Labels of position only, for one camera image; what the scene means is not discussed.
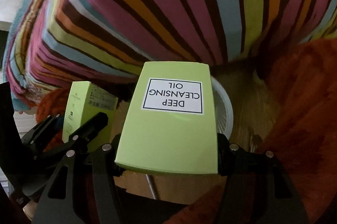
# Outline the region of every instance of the wooden surface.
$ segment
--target wooden surface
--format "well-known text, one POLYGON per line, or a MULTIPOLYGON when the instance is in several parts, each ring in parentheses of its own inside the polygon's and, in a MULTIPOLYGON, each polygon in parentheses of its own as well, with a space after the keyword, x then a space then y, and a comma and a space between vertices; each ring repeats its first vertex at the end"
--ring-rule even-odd
MULTIPOLYGON (((248 150, 253 134, 264 138, 270 132, 280 106, 265 84, 257 76, 254 77, 250 63, 235 63, 214 71, 213 75, 226 89, 233 105, 234 127, 230 141, 248 150)), ((112 137, 122 131, 127 108, 126 102, 118 107, 112 137)), ((212 187, 224 184, 226 180, 219 175, 156 175, 154 178, 161 200, 182 204, 193 203, 212 187)), ((127 171, 121 177, 116 177, 115 183, 130 193, 151 197, 144 174, 127 171)))

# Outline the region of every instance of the black border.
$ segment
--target black border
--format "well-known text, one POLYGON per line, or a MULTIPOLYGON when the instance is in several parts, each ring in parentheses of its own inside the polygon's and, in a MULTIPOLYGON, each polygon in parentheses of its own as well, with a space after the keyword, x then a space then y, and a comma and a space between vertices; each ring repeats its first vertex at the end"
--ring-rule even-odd
POLYGON ((162 110, 162 111, 166 111, 166 112, 182 112, 182 113, 196 113, 196 114, 203 114, 203 92, 202 92, 202 90, 201 90, 201 83, 200 83, 200 82, 196 82, 196 81, 188 81, 188 80, 156 79, 156 78, 150 78, 149 86, 148 86, 148 88, 147 88, 147 90, 146 90, 146 96, 145 96, 145 100, 144 100, 142 109, 162 110), (147 95, 148 95, 148 93, 149 93, 149 88, 150 88, 150 85, 151 85, 151 81, 152 81, 152 80, 181 81, 181 82, 183 82, 183 83, 198 83, 198 84, 200 85, 201 112, 179 111, 179 110, 169 110, 169 109, 161 109, 161 108, 149 108, 149 107, 145 107, 147 95))

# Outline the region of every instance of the lime green product box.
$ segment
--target lime green product box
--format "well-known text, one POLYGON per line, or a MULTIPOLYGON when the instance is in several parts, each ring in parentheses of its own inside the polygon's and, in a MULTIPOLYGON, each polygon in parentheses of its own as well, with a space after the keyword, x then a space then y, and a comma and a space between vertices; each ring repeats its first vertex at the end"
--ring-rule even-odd
POLYGON ((88 144, 88 151, 94 151, 105 143, 110 143, 110 133, 118 98, 89 81, 74 81, 71 85, 63 124, 63 142, 81 125, 99 112, 108 116, 108 124, 88 144))
POLYGON ((218 173, 208 65, 175 61, 144 64, 115 162, 144 173, 218 173))

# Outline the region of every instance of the white paper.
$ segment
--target white paper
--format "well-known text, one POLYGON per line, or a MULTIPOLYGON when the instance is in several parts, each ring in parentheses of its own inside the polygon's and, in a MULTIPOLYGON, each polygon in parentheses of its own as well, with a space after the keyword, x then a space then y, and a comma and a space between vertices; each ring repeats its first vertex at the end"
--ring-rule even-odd
POLYGON ((203 115, 200 81, 150 78, 142 109, 203 115))
POLYGON ((0 30, 8 31, 23 0, 0 0, 0 30))

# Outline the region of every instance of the white label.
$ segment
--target white label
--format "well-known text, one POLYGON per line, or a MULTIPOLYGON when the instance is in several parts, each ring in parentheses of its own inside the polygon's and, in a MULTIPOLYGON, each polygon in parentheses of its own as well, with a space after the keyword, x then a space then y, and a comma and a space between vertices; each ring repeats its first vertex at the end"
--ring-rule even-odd
POLYGON ((104 110, 113 110, 116 104, 116 97, 99 87, 92 87, 89 104, 104 110))
POLYGON ((150 78, 142 109, 203 115, 200 81, 150 78))

